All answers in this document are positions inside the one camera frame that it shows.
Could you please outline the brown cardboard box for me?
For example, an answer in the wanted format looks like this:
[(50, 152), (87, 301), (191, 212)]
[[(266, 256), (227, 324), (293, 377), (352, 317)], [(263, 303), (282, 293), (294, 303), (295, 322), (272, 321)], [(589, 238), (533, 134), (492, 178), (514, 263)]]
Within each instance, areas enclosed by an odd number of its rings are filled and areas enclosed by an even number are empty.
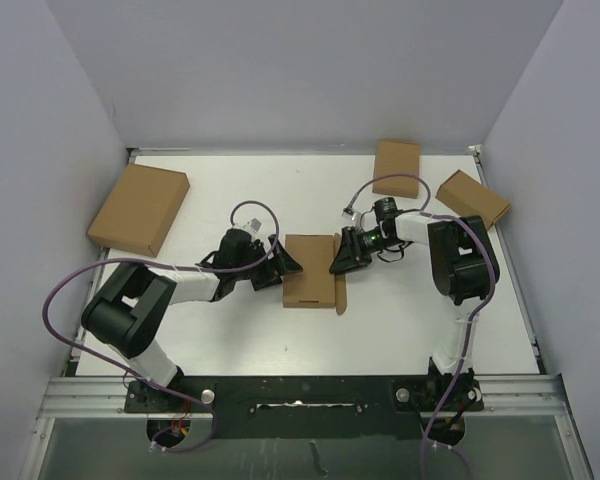
[(303, 271), (284, 277), (284, 308), (334, 309), (339, 316), (346, 312), (345, 275), (330, 272), (340, 244), (339, 234), (290, 234), (285, 237), (286, 251), (301, 265)]

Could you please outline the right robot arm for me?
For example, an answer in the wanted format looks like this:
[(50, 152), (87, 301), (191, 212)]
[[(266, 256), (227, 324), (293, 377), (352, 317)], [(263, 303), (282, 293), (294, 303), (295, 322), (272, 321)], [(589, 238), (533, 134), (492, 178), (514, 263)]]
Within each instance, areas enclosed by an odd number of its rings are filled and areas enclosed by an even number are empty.
[(457, 401), (461, 388), (456, 379), (473, 367), (472, 350), (481, 310), (491, 301), (499, 281), (499, 265), (481, 217), (434, 215), (401, 210), (392, 197), (376, 201), (372, 211), (376, 227), (346, 227), (330, 266), (341, 275), (370, 265), (384, 251), (403, 250), (413, 244), (429, 249), (433, 283), (447, 298), (454, 318), (442, 326), (430, 357), (438, 374), (424, 385), (426, 400), (444, 409)]

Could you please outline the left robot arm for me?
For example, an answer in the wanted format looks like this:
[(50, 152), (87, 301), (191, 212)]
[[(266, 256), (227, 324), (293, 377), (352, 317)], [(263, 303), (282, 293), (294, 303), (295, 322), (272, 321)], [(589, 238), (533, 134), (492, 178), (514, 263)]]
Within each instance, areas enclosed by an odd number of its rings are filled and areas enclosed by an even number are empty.
[(303, 267), (271, 235), (271, 250), (248, 227), (226, 231), (219, 247), (191, 272), (122, 263), (85, 308), (82, 327), (120, 355), (139, 377), (151, 381), (147, 397), (162, 411), (176, 408), (183, 398), (182, 375), (156, 340), (169, 306), (217, 302), (240, 281), (255, 291), (282, 283)]

